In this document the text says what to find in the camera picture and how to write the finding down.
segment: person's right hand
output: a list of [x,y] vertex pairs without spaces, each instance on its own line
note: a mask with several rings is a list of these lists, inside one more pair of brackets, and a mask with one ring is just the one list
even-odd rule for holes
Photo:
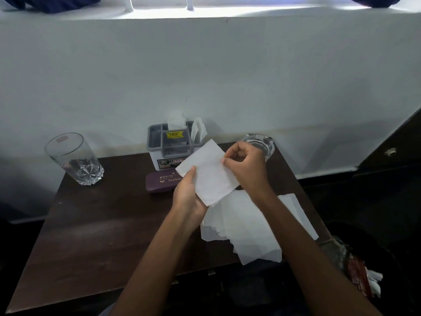
[[251,198],[270,191],[263,151],[250,143],[239,141],[231,146],[222,159]]

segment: dark brown table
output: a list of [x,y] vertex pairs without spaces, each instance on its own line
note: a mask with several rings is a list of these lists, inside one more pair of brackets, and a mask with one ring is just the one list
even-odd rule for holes
[[[220,144],[227,150],[232,143]],[[81,186],[65,175],[27,261],[7,313],[59,303],[125,286],[167,215],[172,192],[150,195],[145,176],[155,171],[148,153],[100,159],[104,178]],[[295,193],[322,244],[331,239],[278,149],[267,162],[279,194]],[[239,262],[229,241],[190,238],[178,273]]]

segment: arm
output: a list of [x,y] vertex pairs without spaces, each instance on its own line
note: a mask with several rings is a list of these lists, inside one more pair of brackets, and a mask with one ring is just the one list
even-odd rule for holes
[[171,211],[109,316],[161,314],[182,250],[207,210],[194,190],[195,175],[193,166],[177,185]]
[[262,211],[317,316],[381,316],[381,313],[335,268],[269,185],[258,148],[237,142],[225,154],[229,168]]

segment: yellow price label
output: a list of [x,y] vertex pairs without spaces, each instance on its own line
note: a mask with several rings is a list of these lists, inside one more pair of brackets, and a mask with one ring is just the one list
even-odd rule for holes
[[179,138],[184,137],[183,131],[180,132],[167,132],[167,138]]

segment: hand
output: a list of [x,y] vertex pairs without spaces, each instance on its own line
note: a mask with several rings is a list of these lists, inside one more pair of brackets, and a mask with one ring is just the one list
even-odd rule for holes
[[172,212],[179,214],[185,224],[184,228],[188,233],[199,227],[205,217],[208,207],[196,195],[193,179],[196,175],[196,166],[186,173],[177,185],[173,195]]
[[235,143],[225,153],[222,164],[234,173],[252,199],[272,190],[267,179],[263,151],[250,143]]

